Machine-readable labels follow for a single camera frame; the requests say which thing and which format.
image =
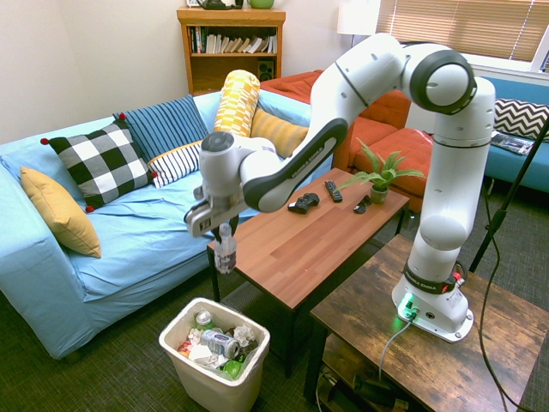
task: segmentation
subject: orange armchair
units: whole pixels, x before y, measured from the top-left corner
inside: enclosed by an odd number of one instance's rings
[[[261,89],[310,103],[312,85],[322,72],[314,70],[269,80],[261,83]],[[420,212],[431,164],[432,139],[423,131],[404,127],[410,104],[406,95],[398,90],[377,99],[351,125],[347,138],[334,153],[332,166],[350,173],[373,171],[357,139],[384,159],[393,151],[401,151],[406,159],[399,168],[418,169],[425,177],[398,178],[391,189],[409,197],[410,210]]]

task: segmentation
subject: lamp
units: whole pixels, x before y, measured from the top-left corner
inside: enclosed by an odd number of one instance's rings
[[[371,36],[376,32],[380,0],[354,1],[340,6],[337,18],[337,33],[354,36]]]

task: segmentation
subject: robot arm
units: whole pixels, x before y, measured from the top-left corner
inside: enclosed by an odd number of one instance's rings
[[[264,139],[213,133],[202,143],[204,199],[185,221],[199,236],[248,207],[280,209],[299,184],[347,136],[349,125],[373,101],[400,87],[406,55],[396,39],[379,34],[328,67],[311,91],[311,124],[304,141],[283,162]]]
[[[202,187],[195,190],[203,201],[185,221],[198,236],[249,206],[263,212],[280,209],[345,139],[354,119],[393,89],[437,113],[437,119],[419,231],[392,297],[401,318],[407,318],[405,305],[413,305],[419,314],[414,324],[455,342],[473,324],[453,274],[473,228],[495,90],[487,80],[475,78],[465,58],[448,47],[401,45],[383,33],[355,46],[315,82],[309,132],[283,162],[266,139],[209,135],[200,157]]]

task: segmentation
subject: gray carpet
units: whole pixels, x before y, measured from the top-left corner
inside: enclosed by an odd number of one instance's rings
[[[490,200],[492,213],[503,201],[508,184],[498,183]],[[513,294],[549,311],[546,272],[549,196],[521,188],[509,214],[496,235],[502,262],[495,283]],[[480,203],[471,237],[462,248],[461,261],[473,261],[486,231],[486,208]],[[395,230],[392,221],[377,239],[388,241]],[[412,239],[417,224],[402,234]],[[365,248],[364,256],[372,253]],[[349,262],[352,270],[360,254]],[[487,278],[495,264],[492,247],[486,252],[477,274]],[[222,295],[230,294],[242,281],[236,275],[220,278]],[[170,293],[143,307],[101,332],[81,351],[82,359],[71,365],[52,360],[21,316],[0,294],[0,410],[2,411],[203,411],[190,399],[168,356],[158,344],[162,329],[197,296],[212,299],[206,273],[187,281]],[[302,397],[307,363],[307,345],[297,353],[294,374],[284,377],[281,360],[268,354],[263,365],[262,389],[253,411],[317,410]],[[523,405],[549,410],[549,351],[547,342],[536,363]]]

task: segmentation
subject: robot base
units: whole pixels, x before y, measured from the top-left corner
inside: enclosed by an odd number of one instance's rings
[[[458,288],[447,294],[428,294],[403,276],[393,289],[392,298],[400,319],[409,320],[412,311],[406,308],[406,303],[411,299],[412,308],[418,310],[413,324],[446,342],[460,341],[473,327],[473,313]]]

